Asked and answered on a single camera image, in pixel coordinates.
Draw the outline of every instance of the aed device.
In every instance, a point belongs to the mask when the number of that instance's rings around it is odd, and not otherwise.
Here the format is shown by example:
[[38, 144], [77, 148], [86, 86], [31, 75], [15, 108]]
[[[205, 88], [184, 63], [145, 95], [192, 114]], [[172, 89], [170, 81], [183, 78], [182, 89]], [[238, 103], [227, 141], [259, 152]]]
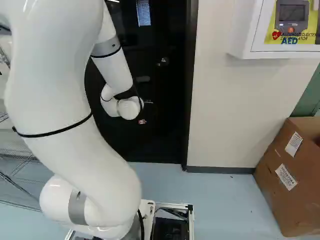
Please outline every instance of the aed device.
[[240, 59], [320, 59], [319, 0], [235, 0], [227, 52]]
[[277, 0], [274, 28], [282, 33], [302, 33], [308, 28], [308, 0]]

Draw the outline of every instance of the robotic arm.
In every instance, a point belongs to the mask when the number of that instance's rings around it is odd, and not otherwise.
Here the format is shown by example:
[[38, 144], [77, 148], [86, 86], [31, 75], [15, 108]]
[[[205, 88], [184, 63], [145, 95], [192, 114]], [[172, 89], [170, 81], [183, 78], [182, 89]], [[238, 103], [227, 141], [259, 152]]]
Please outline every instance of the robotic arm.
[[0, 0], [0, 22], [12, 32], [7, 112], [55, 173], [40, 195], [43, 213], [82, 233], [124, 238], [143, 207], [141, 184], [100, 135], [84, 86], [91, 56], [106, 81], [101, 104], [111, 117], [134, 119], [143, 107], [136, 96], [114, 98], [133, 80], [107, 6], [103, 0]]

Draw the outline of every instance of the black door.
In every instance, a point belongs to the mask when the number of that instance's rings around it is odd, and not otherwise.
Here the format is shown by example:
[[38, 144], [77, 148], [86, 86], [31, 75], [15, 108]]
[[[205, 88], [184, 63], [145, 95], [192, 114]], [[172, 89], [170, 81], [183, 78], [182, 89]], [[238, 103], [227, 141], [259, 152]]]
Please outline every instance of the black door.
[[109, 117], [100, 105], [105, 81], [90, 60], [85, 88], [97, 126], [127, 161], [181, 164], [189, 124], [184, 91], [186, 1], [106, 3], [145, 107], [134, 120]]

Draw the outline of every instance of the red heart logo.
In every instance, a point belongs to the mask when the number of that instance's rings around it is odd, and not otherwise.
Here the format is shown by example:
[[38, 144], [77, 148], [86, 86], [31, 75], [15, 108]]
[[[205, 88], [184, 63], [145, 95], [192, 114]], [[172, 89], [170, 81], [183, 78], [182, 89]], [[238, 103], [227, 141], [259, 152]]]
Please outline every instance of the red heart logo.
[[274, 31], [272, 33], [273, 40], [277, 40], [280, 36], [281, 36], [281, 32], [280, 31]]

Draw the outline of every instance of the brown cardboard box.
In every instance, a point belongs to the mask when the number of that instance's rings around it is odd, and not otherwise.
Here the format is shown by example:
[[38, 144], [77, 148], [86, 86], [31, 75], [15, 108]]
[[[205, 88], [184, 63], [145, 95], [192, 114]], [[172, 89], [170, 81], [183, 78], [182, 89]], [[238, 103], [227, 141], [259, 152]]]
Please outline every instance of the brown cardboard box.
[[320, 117], [288, 118], [254, 178], [285, 237], [320, 234]]

